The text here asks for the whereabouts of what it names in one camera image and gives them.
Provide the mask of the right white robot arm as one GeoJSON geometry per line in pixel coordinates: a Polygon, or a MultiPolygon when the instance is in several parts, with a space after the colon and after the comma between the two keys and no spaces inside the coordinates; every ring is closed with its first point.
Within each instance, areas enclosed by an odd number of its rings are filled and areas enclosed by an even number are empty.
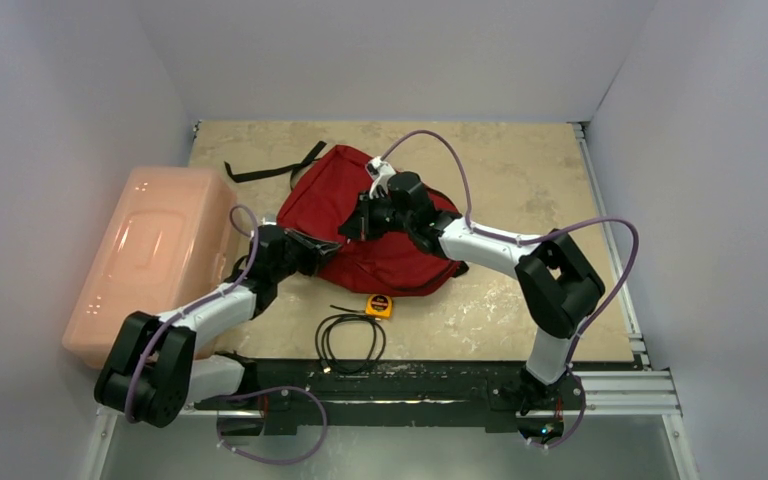
{"type": "Polygon", "coordinates": [[[482,230],[465,216],[436,206],[414,172],[397,173],[385,188],[359,194],[354,211],[338,231],[363,241],[404,233],[425,254],[480,265],[516,279],[537,326],[521,392],[536,407],[559,396],[559,380],[568,370],[574,339],[606,290],[568,233],[554,230],[544,237],[515,237],[482,230]]]}

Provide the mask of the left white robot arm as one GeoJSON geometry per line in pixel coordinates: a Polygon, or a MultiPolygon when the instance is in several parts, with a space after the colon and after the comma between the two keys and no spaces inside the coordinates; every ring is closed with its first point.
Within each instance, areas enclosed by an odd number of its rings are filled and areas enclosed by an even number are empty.
{"type": "Polygon", "coordinates": [[[135,311],[122,324],[94,387],[95,401],[132,423],[169,425],[187,404],[221,397],[244,409],[258,382],[232,354],[196,355],[231,328],[260,316],[279,284],[294,274],[317,274],[339,243],[265,224],[249,242],[226,282],[208,294],[160,314],[135,311]]]}

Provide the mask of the red student backpack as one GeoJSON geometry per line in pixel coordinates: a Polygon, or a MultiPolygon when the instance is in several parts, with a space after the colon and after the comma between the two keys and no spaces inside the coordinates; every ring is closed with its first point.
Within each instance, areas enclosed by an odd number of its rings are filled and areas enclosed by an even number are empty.
{"type": "Polygon", "coordinates": [[[236,183],[285,173],[296,181],[279,209],[277,224],[337,245],[331,259],[305,270],[305,275],[318,276],[354,293],[406,297],[430,295],[449,279],[469,271],[462,261],[421,252],[402,232],[365,240],[359,238],[356,227],[348,236],[340,233],[339,228],[355,212],[359,194],[372,185],[366,171],[371,156],[347,145],[336,145],[323,153],[325,147],[320,141],[302,161],[275,169],[236,173],[229,163],[224,164],[236,183]]]}

